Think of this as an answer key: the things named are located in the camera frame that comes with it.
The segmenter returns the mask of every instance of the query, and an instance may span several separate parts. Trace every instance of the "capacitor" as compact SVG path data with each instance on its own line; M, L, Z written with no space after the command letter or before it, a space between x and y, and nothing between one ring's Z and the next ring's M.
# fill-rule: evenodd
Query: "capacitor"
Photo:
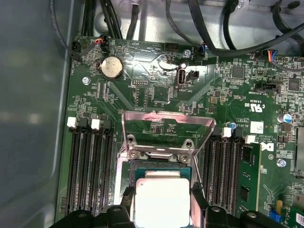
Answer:
M226 127L230 127L232 130L237 128L237 124L234 122L227 122Z
M292 117L290 114L281 113L277 116L276 119L278 120L279 123L290 123L292 120Z
M106 79L111 81L119 79L124 74L123 63L115 56L104 58L100 63L97 63L96 67Z

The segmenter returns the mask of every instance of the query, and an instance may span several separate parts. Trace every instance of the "white label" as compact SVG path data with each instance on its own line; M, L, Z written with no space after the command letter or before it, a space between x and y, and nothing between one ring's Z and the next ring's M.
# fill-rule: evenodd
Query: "white label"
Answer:
M268 150L270 152L273 152L274 151L274 148L275 148L275 145L273 143L264 143L264 142L261 142L261 146L262 146L262 151L264 150Z
M263 112L263 108L265 108L265 105L260 105L260 104L249 104L249 103L245 103L245 107L250 107L250 111L254 112L254 113L262 113Z
M304 217L300 214L296 214L296 222L299 223L301 226L304 226Z
M263 134L264 133L264 122L250 122L250 133Z

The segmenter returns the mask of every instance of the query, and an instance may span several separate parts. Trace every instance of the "black dimm slot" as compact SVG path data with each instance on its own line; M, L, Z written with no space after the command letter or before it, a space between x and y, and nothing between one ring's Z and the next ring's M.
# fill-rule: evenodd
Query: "black dimm slot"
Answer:
M222 174L222 182L221 182L221 206L227 209L227 189L228 189L228 176L231 175L229 173L229 159L230 159L230 139L223 139L223 174Z
M222 189L222 176L223 176L223 152L225 148L225 143L217 142L217 154L218 154L218 162L217 162L217 187L216 187L216 200L215 203L221 204L221 189Z
M79 166L78 166L78 209L83 209L84 205L83 198L85 197L85 182L86 182L86 176L85 176L85 169L87 167L86 165L86 158L87 158L87 152L89 151L87 149L88 141L90 141L91 134L88 132L83 132L83 140L79 147Z
M236 164L236 154L237 154L237 143L235 142L235 140L231 143L230 145L231 148L231 156L230 156L230 160L228 162L228 183L227 183L227 197L226 197L226 201L227 201L227 210L229 212L232 212L232 201L233 199L233 192L235 192L233 183L234 183L234 178L235 178L235 164Z
M236 141L235 146L235 161L233 166L233 183L232 189L234 190L231 194L231 213L235 214L236 208L236 197L237 197L237 184L238 184L238 172L239 172L239 163L241 159L241 152L242 152L242 145L243 142L241 140Z
M217 204L217 190L218 190L218 174L219 174L219 150L220 150L220 142L216 141L213 143L213 175L212 175L212 204Z
M90 182L90 197L89 197L89 206L92 214L95 214L96 210L96 198L97 198L97 189L98 189L98 176L100 170L100 156L102 150L102 134L94 134L94 148L92 156L92 175Z
M209 199L209 175L210 175L210 169L211 169L211 162L212 159L212 142L211 140L206 141L204 146L204 155L203 155L203 172L202 172L202 181L203 181L203 188L205 190L205 197L206 200Z
M94 139L92 139L92 132L88 132L87 134L87 140L86 140L86 150L84 154L84 170L83 170L83 196L81 201L81 209L86 209L86 199L87 199L87 188L89 185L89 168L90 168L90 157L91 157L91 151L93 147Z
M105 144L105 156L104 156L104 178L103 178L103 188L101 196L101 210L107 205L109 184L110 184L110 172L111 172L111 161L112 161L112 143L113 137L106 136Z
M72 133L72 145L71 145L71 156L70 156L70 167L69 167L69 176L68 184L66 191L66 211L65 216L73 211L74 206L74 193L76 188L76 172L77 172L77 158L78 158L78 147L80 140L80 133L73 131Z

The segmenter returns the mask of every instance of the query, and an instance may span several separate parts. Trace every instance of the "screw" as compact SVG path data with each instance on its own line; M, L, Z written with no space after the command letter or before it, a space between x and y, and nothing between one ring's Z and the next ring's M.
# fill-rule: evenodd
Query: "screw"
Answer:
M284 159L280 158L280 159L277 160L276 164L278 165L278 167L283 168L287 165L287 162Z
M180 161L181 161L182 163L186 163L186 162L188 161L187 155L182 154L182 155L180 156Z
M184 50L183 56L184 56L185 58L189 58L189 57L191 56L191 51L188 50L188 49Z
M85 214L85 213L81 213L78 215L78 217L80 217L80 218L85 217L85 216L87 216L87 214Z
M84 85L88 85L88 84L90 84L90 82L91 82L91 80L90 80L88 77L84 77L84 78L82 79L82 83L83 83Z
M131 152L130 152L130 157L131 157L131 158L137 158L137 157L138 157L137 151L131 151Z
M255 219L257 217L257 215L255 213L252 213L252 212L247 213L247 216L252 218L252 219Z
M116 211L116 212L118 212L118 211L120 211L121 209L120 208L114 208L113 209L113 211Z
M192 146L192 143L191 143L191 142L186 142L186 146L187 146L187 147L191 147L191 146Z
M244 5L245 5L244 1L241 0L241 1L238 1L237 7L240 9L240 8L242 8Z
M218 207L213 207L213 208L211 208L211 210L213 210L215 212L220 212L220 209Z

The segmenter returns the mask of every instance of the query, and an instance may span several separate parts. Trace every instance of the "ram slot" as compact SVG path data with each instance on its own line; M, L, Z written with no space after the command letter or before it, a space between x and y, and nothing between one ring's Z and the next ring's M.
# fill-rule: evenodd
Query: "ram slot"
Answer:
M65 215L68 215L74 209L79 143L80 143L80 133L74 130L72 133L71 158L70 158L67 191L66 191L67 201L66 201Z
M91 132L83 132L83 140L79 147L78 166L78 209L85 208L87 173L90 162Z
M100 210L102 210L105 206L107 206L107 198L110 184L110 172L111 172L111 162L112 162L112 144L113 137L108 135L108 132L105 132L105 156L103 162L103 172L102 172L102 190L101 190L101 198L100 198Z
M211 185L212 185L212 192L211 192L211 197L210 197L210 202L212 202L213 205L218 204L217 202L217 190L218 190L218 184L219 184L219 179L218 179L218 174L219 174L219 151L221 149L221 142L216 141L213 142L212 146L212 178L211 178Z
M241 160L241 151L242 151L242 145L244 144L244 141L242 139L236 139L234 142L234 152L233 152L233 170L231 172L231 179L229 186L231 186L231 192L230 192L230 207L231 207L231 213L235 213L236 208L236 194L237 194L237 184L238 184L238 176L239 176L239 164Z
M204 145L204 154L203 154L203 169L202 169L202 181L203 188L205 190L206 200L209 200L209 187L211 186L209 181L210 170L212 169L212 141L211 139L207 140Z
M93 151L92 151L92 172L91 172L91 180L90 180L90 194L89 194L89 210L92 214L95 214L96 210L96 198L97 198L97 190L98 190L98 177L100 170L100 156L102 150L102 133L95 132L92 135L92 139L94 139Z
M227 189L228 189L228 179L231 173L229 172L229 162L231 159L231 139L222 140L223 149L223 171L222 171L222 181L221 181L221 206L227 209Z
M221 204L221 192L222 192L222 179L223 179L223 162L224 162L224 142L217 142L217 163L216 163L216 192L215 192L215 201L217 205Z

